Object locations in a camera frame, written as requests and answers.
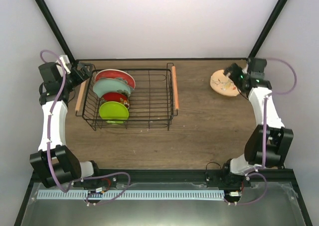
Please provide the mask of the light blue plate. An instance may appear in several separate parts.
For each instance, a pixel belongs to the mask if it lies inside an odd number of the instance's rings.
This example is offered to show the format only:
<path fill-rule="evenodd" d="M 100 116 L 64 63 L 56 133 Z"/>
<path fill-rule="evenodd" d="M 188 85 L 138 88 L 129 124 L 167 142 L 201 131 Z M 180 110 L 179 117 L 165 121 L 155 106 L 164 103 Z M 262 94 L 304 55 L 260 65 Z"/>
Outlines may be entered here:
<path fill-rule="evenodd" d="M 100 79 L 93 86 L 93 92 L 101 98 L 104 94 L 110 92 L 121 93 L 126 96 L 131 95 L 131 88 L 124 82 L 117 79 Z"/>

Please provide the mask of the light blue slotted strip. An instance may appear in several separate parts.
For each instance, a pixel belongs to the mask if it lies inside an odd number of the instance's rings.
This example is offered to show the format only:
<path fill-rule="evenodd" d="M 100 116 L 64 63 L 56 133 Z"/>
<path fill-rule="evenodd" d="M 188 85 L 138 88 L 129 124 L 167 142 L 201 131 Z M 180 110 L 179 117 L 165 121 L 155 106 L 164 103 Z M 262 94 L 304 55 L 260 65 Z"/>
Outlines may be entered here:
<path fill-rule="evenodd" d="M 38 190 L 38 200 L 208 200 L 222 201 L 225 195 L 220 190 L 109 190 L 93 194 L 88 190 L 70 190 L 64 193 L 59 190 Z"/>

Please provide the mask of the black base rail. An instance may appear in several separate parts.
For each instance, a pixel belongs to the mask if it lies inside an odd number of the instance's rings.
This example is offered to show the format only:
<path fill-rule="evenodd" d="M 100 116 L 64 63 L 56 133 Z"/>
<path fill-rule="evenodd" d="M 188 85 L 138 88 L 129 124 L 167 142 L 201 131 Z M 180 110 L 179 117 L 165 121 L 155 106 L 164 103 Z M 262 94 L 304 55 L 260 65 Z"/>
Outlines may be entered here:
<path fill-rule="evenodd" d="M 131 178 L 131 183 L 194 183 L 220 189 L 235 189 L 249 186 L 243 176 L 223 176 L 221 170 L 124 170 Z M 268 169 L 259 171 L 267 182 L 290 182 L 296 186 L 297 180 L 292 169 Z"/>

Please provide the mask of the lime green plate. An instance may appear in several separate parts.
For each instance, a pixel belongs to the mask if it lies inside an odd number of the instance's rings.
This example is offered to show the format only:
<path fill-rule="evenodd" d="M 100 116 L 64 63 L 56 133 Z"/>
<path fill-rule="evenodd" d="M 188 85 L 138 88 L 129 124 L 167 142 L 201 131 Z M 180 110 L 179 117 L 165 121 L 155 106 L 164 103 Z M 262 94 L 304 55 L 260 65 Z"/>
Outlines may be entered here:
<path fill-rule="evenodd" d="M 110 124 L 123 124 L 129 118 L 128 109 L 119 102 L 105 102 L 99 107 L 99 116 Z"/>

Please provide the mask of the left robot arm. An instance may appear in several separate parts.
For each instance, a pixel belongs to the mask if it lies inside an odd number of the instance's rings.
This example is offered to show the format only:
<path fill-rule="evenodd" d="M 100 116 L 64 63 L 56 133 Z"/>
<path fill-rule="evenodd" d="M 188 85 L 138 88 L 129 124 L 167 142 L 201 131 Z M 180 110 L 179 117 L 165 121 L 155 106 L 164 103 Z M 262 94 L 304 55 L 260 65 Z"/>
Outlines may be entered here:
<path fill-rule="evenodd" d="M 39 88 L 39 103 L 43 111 L 43 132 L 38 151 L 29 161 L 42 184 L 58 184 L 84 179 L 90 188 L 102 182 L 97 164 L 91 160 L 80 162 L 66 145 L 65 122 L 70 93 L 92 76 L 93 64 L 75 63 L 69 72 L 59 63 L 48 62 L 39 66 L 43 79 Z"/>

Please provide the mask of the black frame post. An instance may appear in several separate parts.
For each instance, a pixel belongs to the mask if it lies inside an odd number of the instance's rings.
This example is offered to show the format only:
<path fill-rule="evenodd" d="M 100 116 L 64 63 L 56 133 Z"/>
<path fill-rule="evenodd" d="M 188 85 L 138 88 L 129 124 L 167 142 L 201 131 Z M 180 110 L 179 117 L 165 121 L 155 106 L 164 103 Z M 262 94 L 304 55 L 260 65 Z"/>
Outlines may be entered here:
<path fill-rule="evenodd" d="M 66 54 L 69 58 L 69 60 L 73 63 L 75 61 L 75 58 L 65 41 L 53 15 L 51 14 L 45 0 L 35 0 L 39 10 L 41 11 L 43 17 L 45 18 L 47 24 L 49 25 L 52 33 L 54 34 L 56 40 L 58 41 L 61 49 L 63 50 L 64 54 Z"/>
<path fill-rule="evenodd" d="M 248 57 L 256 57 L 288 0 L 277 0 Z"/>

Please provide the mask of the beige floral plate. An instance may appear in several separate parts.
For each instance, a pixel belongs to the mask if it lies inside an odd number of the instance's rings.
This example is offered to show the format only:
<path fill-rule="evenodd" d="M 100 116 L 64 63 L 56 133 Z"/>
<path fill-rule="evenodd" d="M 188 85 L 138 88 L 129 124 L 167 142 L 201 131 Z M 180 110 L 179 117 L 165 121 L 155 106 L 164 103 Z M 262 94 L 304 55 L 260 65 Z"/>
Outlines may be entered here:
<path fill-rule="evenodd" d="M 214 72 L 210 77 L 211 88 L 226 97 L 236 97 L 240 93 L 229 77 L 224 75 L 224 70 Z"/>

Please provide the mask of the left black frame post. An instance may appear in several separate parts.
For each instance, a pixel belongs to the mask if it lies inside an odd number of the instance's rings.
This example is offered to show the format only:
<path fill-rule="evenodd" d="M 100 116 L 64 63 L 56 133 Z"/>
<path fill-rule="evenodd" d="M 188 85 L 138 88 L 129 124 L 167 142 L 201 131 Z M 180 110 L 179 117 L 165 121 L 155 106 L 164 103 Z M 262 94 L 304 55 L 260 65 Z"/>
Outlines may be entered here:
<path fill-rule="evenodd" d="M 56 40 L 58 41 L 61 49 L 63 50 L 64 54 L 66 54 L 69 58 L 69 60 L 73 63 L 75 61 L 75 58 L 65 41 L 53 15 L 51 14 L 45 0 L 35 0 L 39 10 L 41 11 L 43 17 L 45 18 L 47 24 L 49 25 L 52 33 L 54 34 Z"/>

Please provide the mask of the metal front panel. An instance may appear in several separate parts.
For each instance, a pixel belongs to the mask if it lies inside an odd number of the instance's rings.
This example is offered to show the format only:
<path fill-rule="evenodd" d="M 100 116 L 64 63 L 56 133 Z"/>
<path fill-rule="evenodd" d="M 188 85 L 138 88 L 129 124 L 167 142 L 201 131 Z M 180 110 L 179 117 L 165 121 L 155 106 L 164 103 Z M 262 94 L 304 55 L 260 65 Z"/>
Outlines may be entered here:
<path fill-rule="evenodd" d="M 229 205 L 208 200 L 118 200 L 99 206 L 84 200 L 38 200 L 34 185 L 23 226 L 304 226 L 292 186 L 255 182 L 241 201 Z M 191 184 L 137 184 L 130 190 L 213 190 Z"/>

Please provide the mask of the small red floral plate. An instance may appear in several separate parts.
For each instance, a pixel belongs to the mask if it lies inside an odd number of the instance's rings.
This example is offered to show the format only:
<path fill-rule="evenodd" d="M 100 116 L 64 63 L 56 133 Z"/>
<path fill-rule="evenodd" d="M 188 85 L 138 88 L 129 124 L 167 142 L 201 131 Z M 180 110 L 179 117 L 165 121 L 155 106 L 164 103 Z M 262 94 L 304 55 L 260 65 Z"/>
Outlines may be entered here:
<path fill-rule="evenodd" d="M 101 97 L 101 102 L 118 102 L 123 104 L 127 109 L 130 108 L 129 98 L 126 95 L 117 92 L 105 93 Z"/>

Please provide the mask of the large red blue-flower plate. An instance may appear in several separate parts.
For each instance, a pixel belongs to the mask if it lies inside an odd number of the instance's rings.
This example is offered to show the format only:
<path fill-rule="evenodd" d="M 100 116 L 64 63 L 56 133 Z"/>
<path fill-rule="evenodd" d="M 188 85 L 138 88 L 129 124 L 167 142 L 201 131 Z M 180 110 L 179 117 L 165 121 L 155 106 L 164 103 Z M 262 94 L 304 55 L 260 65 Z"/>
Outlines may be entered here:
<path fill-rule="evenodd" d="M 135 79 L 127 72 L 117 70 L 117 69 L 105 69 L 99 71 L 95 76 L 95 81 L 99 81 L 100 79 L 117 79 L 126 83 L 132 90 L 136 87 Z"/>

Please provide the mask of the right black frame post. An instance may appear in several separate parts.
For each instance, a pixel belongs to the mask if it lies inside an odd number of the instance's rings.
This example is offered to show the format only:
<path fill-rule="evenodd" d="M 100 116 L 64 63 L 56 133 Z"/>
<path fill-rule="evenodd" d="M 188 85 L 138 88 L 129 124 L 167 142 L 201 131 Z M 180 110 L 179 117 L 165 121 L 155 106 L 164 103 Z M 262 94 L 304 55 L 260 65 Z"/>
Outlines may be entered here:
<path fill-rule="evenodd" d="M 256 57 L 288 0 L 277 0 L 248 57 Z"/>

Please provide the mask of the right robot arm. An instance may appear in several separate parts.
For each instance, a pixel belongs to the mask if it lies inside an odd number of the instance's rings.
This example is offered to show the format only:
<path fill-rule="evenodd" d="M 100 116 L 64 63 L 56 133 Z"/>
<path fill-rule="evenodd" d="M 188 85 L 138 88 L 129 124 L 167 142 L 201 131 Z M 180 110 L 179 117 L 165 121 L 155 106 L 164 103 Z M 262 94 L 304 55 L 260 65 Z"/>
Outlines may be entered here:
<path fill-rule="evenodd" d="M 244 153 L 223 164 L 221 181 L 228 188 L 250 173 L 283 167 L 294 138 L 293 131 L 284 126 L 276 111 L 272 85 L 265 79 L 266 66 L 266 59 L 249 58 L 245 69 L 233 63 L 223 71 L 239 92 L 246 95 L 256 120 Z"/>

